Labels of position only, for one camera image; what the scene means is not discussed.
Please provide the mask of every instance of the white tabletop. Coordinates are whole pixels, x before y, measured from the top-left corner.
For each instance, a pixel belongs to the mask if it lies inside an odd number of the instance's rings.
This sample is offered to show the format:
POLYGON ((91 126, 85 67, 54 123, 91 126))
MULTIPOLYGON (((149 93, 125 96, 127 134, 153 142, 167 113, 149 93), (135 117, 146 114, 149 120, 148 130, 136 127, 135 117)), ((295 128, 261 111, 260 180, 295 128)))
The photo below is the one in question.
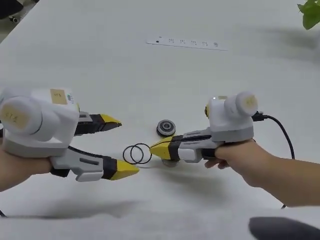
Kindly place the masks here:
MULTIPOLYGON (((284 124, 296 157, 320 162, 317 31, 303 29, 296 3, 41 0, 0 44, 0 83, 73 88, 81 110, 111 115, 123 126, 77 137, 72 145, 116 158, 128 145, 157 142, 163 119, 174 121, 177 134, 205 129, 210 97, 249 90, 259 110, 284 124), (161 35, 219 41, 228 51, 146 44, 161 35)), ((255 123, 255 138, 271 153, 290 157, 275 123, 255 123)), ((149 166, 113 182, 34 176, 1 193, 0 209, 117 216, 281 206, 231 169, 206 169, 203 162, 171 169, 157 157, 149 166)))

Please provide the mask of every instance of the leaf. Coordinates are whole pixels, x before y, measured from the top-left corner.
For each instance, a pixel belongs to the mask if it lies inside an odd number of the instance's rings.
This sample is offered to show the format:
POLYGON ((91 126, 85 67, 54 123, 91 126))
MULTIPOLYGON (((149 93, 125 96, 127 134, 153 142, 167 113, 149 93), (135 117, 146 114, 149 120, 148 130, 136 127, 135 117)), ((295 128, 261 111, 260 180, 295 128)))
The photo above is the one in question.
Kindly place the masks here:
POLYGON ((312 29, 318 23, 320 23, 320 13, 303 15, 302 25, 306 30, 312 29))
POLYGON ((304 5, 298 4, 298 8, 303 13, 302 24, 306 30, 320 22, 320 0, 307 0, 304 5))
POLYGON ((304 9, 303 5, 298 4, 298 9, 300 10, 300 12, 302 12, 304 14, 305 9, 304 9))

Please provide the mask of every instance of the forearm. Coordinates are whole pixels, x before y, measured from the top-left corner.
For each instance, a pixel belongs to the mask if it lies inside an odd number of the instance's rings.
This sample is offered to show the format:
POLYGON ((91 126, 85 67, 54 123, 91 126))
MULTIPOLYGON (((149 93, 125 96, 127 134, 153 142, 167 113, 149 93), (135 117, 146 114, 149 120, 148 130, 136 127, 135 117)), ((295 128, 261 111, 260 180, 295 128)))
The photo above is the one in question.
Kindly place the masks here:
POLYGON ((288 207, 320 206, 320 164, 270 157, 257 185, 288 207))

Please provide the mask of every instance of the metal bearing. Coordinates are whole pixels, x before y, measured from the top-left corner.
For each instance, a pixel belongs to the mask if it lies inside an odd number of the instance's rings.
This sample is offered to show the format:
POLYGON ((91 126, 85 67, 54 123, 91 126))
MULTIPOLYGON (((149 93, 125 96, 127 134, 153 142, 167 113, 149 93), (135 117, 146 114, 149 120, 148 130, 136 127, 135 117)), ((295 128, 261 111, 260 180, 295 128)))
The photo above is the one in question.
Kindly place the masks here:
POLYGON ((173 121, 167 119, 161 120, 156 127, 156 132, 161 137, 173 136, 176 133, 176 125, 173 121))
POLYGON ((165 165, 168 168, 174 168, 179 164, 179 160, 167 160, 167 159, 161 159, 163 165, 165 165))

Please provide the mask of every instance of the hand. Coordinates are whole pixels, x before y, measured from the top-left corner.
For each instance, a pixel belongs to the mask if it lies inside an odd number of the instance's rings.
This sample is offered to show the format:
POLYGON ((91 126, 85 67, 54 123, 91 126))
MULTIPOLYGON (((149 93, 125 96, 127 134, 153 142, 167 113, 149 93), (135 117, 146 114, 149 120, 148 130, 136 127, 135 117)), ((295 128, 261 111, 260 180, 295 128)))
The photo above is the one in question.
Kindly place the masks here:
POLYGON ((47 158, 23 158, 10 155, 1 149, 0 139, 0 192, 10 189, 32 175, 47 174, 51 163, 47 158))
POLYGON ((259 185, 269 169, 270 160, 274 157, 253 139, 234 145, 225 145, 215 150, 217 159, 208 160, 206 168, 218 166, 219 169, 231 167, 240 174, 252 187, 259 185))

